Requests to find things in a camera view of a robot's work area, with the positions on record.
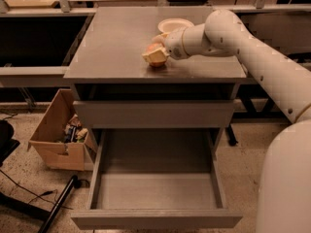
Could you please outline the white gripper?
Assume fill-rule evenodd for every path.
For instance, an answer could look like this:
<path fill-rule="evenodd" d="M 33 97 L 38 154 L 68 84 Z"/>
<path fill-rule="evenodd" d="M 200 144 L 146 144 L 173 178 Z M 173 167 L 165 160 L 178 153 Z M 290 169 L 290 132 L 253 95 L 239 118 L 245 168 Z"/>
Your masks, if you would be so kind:
<path fill-rule="evenodd" d="M 151 66 L 163 65 L 168 56 L 180 60 L 188 58 L 188 54 L 184 48 L 183 36 L 185 33 L 185 28 L 178 28 L 169 34 L 161 33 L 152 38 L 153 43 L 161 43 L 165 45 L 164 47 L 158 47 L 154 50 L 149 50 L 142 54 L 144 60 Z"/>

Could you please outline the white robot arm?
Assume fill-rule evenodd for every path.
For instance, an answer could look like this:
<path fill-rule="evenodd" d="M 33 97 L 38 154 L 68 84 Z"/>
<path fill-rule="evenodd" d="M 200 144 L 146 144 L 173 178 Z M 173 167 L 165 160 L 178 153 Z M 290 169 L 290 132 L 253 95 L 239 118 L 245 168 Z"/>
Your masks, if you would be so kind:
<path fill-rule="evenodd" d="M 159 66 L 170 57 L 223 52 L 237 57 L 292 123 L 265 155 L 256 233 L 311 233 L 311 72 L 253 36 L 229 10 L 154 37 L 142 56 Z"/>

